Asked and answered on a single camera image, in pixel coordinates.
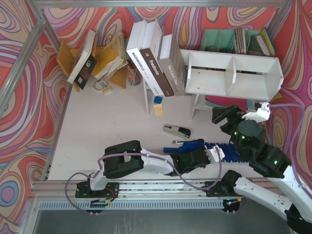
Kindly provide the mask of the blue microfiber duster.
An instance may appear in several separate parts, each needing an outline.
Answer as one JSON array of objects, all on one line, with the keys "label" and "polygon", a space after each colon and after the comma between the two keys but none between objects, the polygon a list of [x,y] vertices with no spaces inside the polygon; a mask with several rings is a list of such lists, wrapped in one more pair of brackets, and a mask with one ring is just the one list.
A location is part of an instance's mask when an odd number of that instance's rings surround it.
[{"label": "blue microfiber duster", "polygon": [[184,143],[183,145],[173,145],[173,147],[164,147],[163,152],[165,154],[169,153],[189,153],[196,149],[204,149],[204,147],[207,147],[207,149],[211,149],[213,146],[219,146],[224,154],[225,158],[223,158],[223,162],[232,162],[232,163],[245,163],[243,159],[241,159],[234,147],[233,143]]}]

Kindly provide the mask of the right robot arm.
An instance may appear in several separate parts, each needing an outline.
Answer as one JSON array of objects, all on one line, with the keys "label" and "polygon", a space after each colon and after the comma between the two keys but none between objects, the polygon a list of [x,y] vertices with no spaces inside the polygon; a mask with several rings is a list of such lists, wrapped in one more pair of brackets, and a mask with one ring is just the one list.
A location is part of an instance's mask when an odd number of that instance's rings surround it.
[{"label": "right robot arm", "polygon": [[279,148],[266,143],[266,131],[260,125],[269,119],[271,107],[267,102],[256,103],[256,111],[249,113],[242,111],[237,105],[214,107],[212,123],[227,120],[220,129],[230,135],[238,156],[248,162],[254,171],[274,183],[283,195],[254,184],[233,170],[228,170],[207,195],[242,195],[278,214],[294,232],[310,234],[312,191],[299,178],[294,156],[287,157]]}]

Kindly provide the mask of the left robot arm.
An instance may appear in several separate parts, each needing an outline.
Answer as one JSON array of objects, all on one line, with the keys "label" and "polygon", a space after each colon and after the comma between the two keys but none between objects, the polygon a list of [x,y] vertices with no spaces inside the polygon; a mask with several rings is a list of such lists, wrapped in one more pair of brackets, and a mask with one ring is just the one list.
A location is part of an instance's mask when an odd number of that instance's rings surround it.
[{"label": "left robot arm", "polygon": [[142,148],[138,140],[107,147],[104,156],[98,161],[99,168],[90,179],[92,191],[103,190],[110,180],[138,171],[176,177],[211,163],[204,147],[189,153],[159,155]]}]

